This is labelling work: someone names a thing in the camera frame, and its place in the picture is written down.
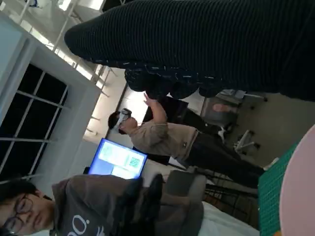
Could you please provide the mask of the black knitted gloved right hand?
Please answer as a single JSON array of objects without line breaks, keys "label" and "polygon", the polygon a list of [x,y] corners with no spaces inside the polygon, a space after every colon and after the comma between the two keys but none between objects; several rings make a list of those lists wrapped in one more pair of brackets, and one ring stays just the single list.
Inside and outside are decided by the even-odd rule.
[{"label": "black knitted gloved right hand", "polygon": [[315,99],[312,0],[135,0],[64,41],[86,61],[123,69],[151,99],[225,89]]}]

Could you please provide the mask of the black left hand blue tape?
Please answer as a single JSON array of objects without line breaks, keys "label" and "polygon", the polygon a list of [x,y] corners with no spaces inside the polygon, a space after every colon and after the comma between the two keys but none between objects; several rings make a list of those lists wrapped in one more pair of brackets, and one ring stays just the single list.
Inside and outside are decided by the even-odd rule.
[{"label": "black left hand blue tape", "polygon": [[156,174],[148,188],[143,178],[132,179],[116,201],[111,236],[154,236],[161,206],[162,174]]}]

